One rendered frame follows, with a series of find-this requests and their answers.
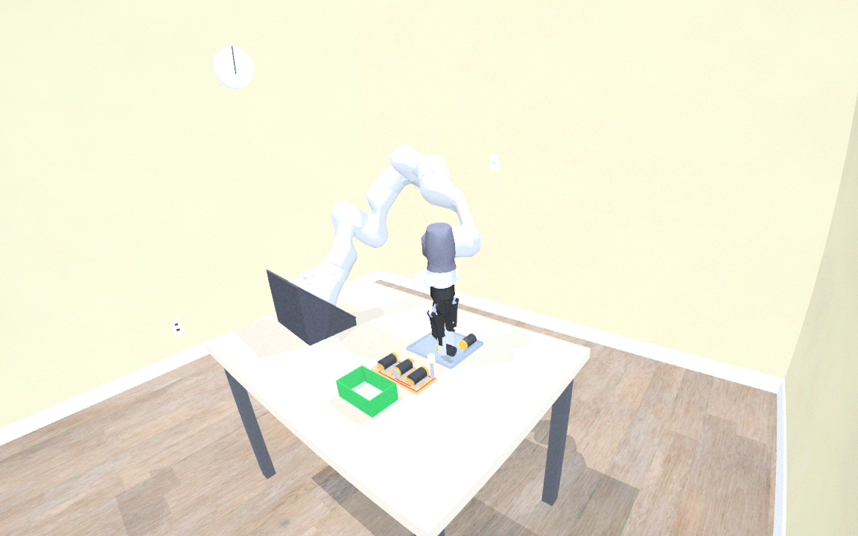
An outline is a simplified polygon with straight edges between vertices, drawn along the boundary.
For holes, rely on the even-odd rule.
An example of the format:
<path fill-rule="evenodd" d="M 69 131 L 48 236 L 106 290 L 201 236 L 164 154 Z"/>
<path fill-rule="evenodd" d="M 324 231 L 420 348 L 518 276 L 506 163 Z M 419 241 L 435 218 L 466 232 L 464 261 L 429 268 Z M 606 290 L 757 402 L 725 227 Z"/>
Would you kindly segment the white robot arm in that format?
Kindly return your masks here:
<path fill-rule="evenodd" d="M 370 214 L 348 202 L 339 202 L 331 210 L 334 242 L 326 261 L 323 259 L 316 268 L 301 272 L 297 279 L 289 281 L 323 301 L 337 305 L 338 295 L 358 258 L 353 237 L 372 248 L 384 246 L 388 238 L 388 211 L 403 188 L 410 184 L 420 189 L 420 194 L 431 205 L 455 211 L 462 225 L 451 227 L 448 223 L 431 223 L 427 226 L 426 233 L 420 238 L 427 269 L 414 274 L 414 287 L 442 289 L 456 284 L 460 275 L 456 274 L 455 258 L 474 257 L 479 253 L 479 231 L 474 226 L 462 190 L 451 183 L 444 159 L 437 155 L 425 157 L 408 145 L 394 150 L 390 165 L 366 193 Z"/>

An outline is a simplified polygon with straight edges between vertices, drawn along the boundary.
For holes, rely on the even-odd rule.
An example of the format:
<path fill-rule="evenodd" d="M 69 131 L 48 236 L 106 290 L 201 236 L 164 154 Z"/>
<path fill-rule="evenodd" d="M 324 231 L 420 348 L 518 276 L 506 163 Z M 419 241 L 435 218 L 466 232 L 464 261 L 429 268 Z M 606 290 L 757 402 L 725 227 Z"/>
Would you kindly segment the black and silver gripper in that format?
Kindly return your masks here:
<path fill-rule="evenodd" d="M 431 322 L 432 334 L 438 338 L 438 353 L 445 356 L 446 343 L 455 346 L 453 332 L 456 331 L 454 328 L 457 326 L 457 303 L 459 303 L 459 299 L 455 296 L 455 284 L 442 289 L 430 287 L 430 290 L 433 308 L 427 310 L 427 315 Z"/>

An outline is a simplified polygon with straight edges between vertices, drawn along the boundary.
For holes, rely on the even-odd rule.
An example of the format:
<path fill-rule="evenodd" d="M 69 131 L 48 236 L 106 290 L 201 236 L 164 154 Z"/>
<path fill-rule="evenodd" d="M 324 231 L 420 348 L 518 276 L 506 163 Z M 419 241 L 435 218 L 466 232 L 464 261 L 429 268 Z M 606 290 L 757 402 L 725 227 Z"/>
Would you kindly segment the green open-top box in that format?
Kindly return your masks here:
<path fill-rule="evenodd" d="M 398 401 L 396 383 L 365 366 L 345 374 L 336 380 L 336 384 L 338 397 L 370 418 Z"/>

